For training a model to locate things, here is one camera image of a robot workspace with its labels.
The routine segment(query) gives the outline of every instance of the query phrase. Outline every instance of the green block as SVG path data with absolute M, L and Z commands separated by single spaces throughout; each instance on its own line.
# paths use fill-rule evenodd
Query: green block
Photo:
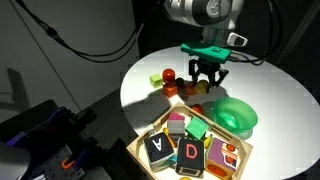
M 231 51 L 229 49 L 212 46 L 195 41 L 187 41 L 181 45 L 181 51 L 188 53 L 191 56 L 198 56 L 206 59 L 209 62 L 224 64 Z
M 150 83 L 154 88 L 162 87 L 163 80 L 160 74 L 154 74 L 150 76 Z
M 201 140 L 208 129 L 209 126 L 196 116 L 192 117 L 190 123 L 186 127 L 187 133 L 198 140 Z

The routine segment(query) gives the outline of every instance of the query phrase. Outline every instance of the green bowl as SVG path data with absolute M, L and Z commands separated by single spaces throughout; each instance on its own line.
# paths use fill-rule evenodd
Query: green bowl
M 240 134 L 258 123 L 257 113 L 247 103 L 231 97 L 217 99 L 213 104 L 214 121 L 231 133 Z

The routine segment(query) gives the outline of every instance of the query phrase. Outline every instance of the wooden box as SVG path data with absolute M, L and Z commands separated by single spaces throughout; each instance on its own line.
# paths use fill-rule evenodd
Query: wooden box
M 153 123 L 153 127 L 156 133 L 163 132 L 163 128 L 167 127 L 167 119 L 170 116 L 170 113 L 175 112 L 180 115 L 185 116 L 186 125 L 190 122 L 191 117 L 197 116 L 200 119 L 205 120 L 205 122 L 209 125 L 209 130 L 207 131 L 206 136 L 212 134 L 213 137 L 219 138 L 226 143 L 229 143 L 239 149 L 238 152 L 238 160 L 237 160 L 237 170 L 232 176 L 232 180 L 240 180 L 243 170 L 245 169 L 246 163 L 249 159 L 250 153 L 253 149 L 253 146 L 238 138 L 237 136 L 231 134 L 224 128 L 220 127 L 210 119 L 204 117 L 203 115 L 195 112 L 188 106 L 177 103 L 172 106 L 168 111 L 166 111 L 159 119 L 157 119 Z M 148 138 L 150 135 L 148 131 L 145 131 L 138 138 L 136 138 L 129 146 L 127 146 L 127 150 L 130 156 L 135 160 L 135 162 L 141 167 L 141 169 L 147 174 L 150 179 L 158 180 L 158 179 L 179 179 L 183 176 L 178 175 L 173 168 L 167 168 L 165 170 L 154 173 L 149 166 L 147 153 L 145 150 L 145 146 L 143 144 L 143 140 Z M 204 172 L 203 177 L 201 179 L 210 179 L 210 180 L 219 180 L 218 177 Z

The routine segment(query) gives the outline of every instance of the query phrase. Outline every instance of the table surface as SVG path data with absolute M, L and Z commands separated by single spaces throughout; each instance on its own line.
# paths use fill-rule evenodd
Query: table surface
M 267 62 L 261 66 L 227 62 L 222 68 L 229 74 L 220 87 L 187 99 L 168 99 L 161 88 L 150 85 L 149 77 L 162 74 L 166 68 L 173 69 L 176 78 L 191 81 L 188 61 L 192 58 L 179 47 L 172 47 L 152 53 L 130 68 L 121 85 L 121 104 L 137 134 L 178 101 L 203 105 L 205 115 L 212 119 L 208 114 L 212 103 L 230 96 L 251 105 L 259 118 L 252 131 L 239 135 L 254 147 L 242 179 L 290 178 L 319 159 L 319 104 L 298 81 Z

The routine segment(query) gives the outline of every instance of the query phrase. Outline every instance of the pink block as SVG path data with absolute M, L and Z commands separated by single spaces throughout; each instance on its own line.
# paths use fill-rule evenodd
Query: pink block
M 169 118 L 168 118 L 168 121 L 184 121 L 185 117 L 178 114 L 178 113 L 171 113 Z

